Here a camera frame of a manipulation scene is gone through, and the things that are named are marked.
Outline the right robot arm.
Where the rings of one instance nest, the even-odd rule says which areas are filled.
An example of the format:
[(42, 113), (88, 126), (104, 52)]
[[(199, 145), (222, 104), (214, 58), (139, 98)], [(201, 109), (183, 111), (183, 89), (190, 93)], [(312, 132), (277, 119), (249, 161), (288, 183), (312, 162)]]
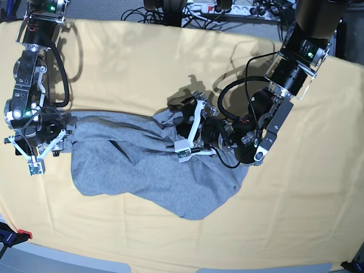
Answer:
[[(17, 155), (37, 163), (48, 153), (58, 156), (58, 145), (68, 136), (65, 114), (62, 111), (71, 98), (69, 82), (60, 52), (56, 47), (69, 1), (27, 1), (25, 15), (16, 36), (24, 47), (13, 68), (15, 85), (7, 100), (4, 118), (14, 135), (6, 144), (15, 147)], [(47, 53), (52, 53), (58, 66), (64, 95), (52, 102), (48, 88)]]

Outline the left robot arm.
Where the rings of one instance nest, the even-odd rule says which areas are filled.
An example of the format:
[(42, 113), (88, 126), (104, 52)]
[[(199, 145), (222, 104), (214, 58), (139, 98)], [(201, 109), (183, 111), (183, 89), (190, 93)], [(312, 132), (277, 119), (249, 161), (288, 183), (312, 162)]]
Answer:
[[(181, 139), (174, 144), (179, 162), (197, 155), (232, 152), (237, 165), (262, 163), (278, 132), (293, 108), (292, 99), (301, 100), (330, 50), (332, 38), (349, 1), (297, 1), (295, 19), (280, 50), (264, 76), (245, 75), (224, 87), (216, 105), (196, 92), (181, 103), (169, 106), (179, 111), (183, 121), (177, 126)], [(252, 81), (266, 86), (248, 94), (248, 111), (237, 116), (224, 108), (228, 91)]]

